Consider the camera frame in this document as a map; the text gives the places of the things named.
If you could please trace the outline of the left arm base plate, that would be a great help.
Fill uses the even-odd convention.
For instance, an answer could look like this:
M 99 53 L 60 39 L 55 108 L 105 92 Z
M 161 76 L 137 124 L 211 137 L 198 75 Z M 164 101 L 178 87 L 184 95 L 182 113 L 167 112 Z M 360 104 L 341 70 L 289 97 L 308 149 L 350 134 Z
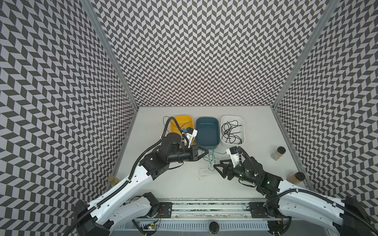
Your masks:
M 157 213 L 155 218 L 159 217 L 162 219 L 169 219 L 172 215 L 172 202 L 160 202 L 157 208 Z

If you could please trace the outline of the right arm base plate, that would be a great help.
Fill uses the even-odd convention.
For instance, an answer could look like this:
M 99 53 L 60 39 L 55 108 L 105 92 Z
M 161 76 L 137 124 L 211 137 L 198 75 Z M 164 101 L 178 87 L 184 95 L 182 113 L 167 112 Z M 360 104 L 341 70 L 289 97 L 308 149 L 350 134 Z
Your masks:
M 265 202 L 249 202 L 248 210 L 252 218 L 269 218 L 266 208 L 264 207 Z

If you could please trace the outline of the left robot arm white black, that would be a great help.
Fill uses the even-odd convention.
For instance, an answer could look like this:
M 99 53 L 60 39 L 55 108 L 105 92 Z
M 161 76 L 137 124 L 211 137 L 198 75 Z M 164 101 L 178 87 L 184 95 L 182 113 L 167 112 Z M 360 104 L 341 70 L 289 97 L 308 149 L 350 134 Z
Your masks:
M 151 192 L 143 194 L 133 203 L 126 201 L 169 170 L 171 163 L 195 162 L 209 152 L 192 144 L 197 136 L 196 129 L 181 128 L 177 124 L 180 132 L 168 133 L 171 122 L 177 124 L 174 117 L 167 119 L 160 139 L 136 159 L 128 177 L 89 203 L 76 203 L 75 220 L 66 229 L 66 236 L 74 230 L 80 236 L 109 236 L 127 222 L 143 216 L 156 216 L 160 202 Z

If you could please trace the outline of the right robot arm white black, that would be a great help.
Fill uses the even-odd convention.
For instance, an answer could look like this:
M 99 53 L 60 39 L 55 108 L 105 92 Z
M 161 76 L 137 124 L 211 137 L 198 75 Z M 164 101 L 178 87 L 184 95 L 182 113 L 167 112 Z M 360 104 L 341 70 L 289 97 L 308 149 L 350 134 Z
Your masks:
M 372 224 L 361 202 L 325 196 L 264 171 L 263 166 L 242 147 L 226 150 L 230 157 L 213 167 L 224 179 L 237 178 L 254 186 L 266 199 L 263 207 L 272 218 L 292 217 L 322 226 L 340 236 L 373 236 Z

